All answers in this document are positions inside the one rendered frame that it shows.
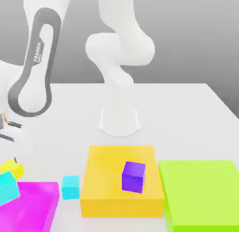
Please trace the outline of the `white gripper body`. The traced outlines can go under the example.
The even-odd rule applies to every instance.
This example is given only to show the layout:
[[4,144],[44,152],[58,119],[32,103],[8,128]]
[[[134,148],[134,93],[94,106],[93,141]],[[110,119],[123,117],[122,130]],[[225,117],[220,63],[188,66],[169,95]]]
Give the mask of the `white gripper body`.
[[0,159],[13,159],[32,152],[33,140],[24,128],[5,127],[0,130]]

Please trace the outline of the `large green box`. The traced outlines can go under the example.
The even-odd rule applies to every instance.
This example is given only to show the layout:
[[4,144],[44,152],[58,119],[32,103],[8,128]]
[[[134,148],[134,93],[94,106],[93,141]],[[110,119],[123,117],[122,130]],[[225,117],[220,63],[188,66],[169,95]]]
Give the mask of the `large green box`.
[[239,232],[239,170],[231,160],[161,160],[168,232]]

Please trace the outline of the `large magenta box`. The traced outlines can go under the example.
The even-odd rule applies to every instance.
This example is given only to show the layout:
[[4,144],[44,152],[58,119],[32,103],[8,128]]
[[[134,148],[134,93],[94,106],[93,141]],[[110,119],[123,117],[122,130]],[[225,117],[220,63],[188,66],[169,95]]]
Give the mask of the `large magenta box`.
[[0,206],[0,232],[50,232],[59,201],[57,182],[18,182],[20,197]]

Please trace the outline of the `small purple cube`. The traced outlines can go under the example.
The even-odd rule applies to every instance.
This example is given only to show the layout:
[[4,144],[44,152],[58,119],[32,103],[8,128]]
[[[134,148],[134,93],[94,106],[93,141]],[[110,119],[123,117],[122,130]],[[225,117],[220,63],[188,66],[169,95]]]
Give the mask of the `small purple cube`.
[[141,194],[143,192],[146,164],[126,161],[121,175],[121,189]]

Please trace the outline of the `large orange box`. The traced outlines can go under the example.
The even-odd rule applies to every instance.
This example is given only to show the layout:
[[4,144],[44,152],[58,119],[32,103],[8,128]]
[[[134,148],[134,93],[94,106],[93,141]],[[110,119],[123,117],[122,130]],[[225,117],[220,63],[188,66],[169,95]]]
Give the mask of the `large orange box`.
[[[126,161],[146,165],[142,193],[122,190],[121,178]],[[164,193],[154,147],[91,146],[80,204],[84,218],[161,218]]]

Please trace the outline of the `small cyan cube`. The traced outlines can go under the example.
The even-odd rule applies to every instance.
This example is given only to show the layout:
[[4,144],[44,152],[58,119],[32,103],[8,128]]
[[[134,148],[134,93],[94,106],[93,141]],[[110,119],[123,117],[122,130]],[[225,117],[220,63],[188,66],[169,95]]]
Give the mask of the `small cyan cube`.
[[62,195],[64,200],[79,199],[79,176],[68,175],[63,177]]
[[20,197],[16,179],[10,171],[0,174],[0,206]]

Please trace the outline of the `small yellow cube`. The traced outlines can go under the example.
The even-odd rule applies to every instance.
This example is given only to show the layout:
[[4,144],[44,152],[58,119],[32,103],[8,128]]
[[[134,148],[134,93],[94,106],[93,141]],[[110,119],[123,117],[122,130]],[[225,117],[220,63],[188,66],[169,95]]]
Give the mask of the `small yellow cube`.
[[22,163],[17,163],[17,159],[13,158],[2,165],[0,165],[0,174],[10,171],[16,180],[19,180],[24,175],[24,169]]

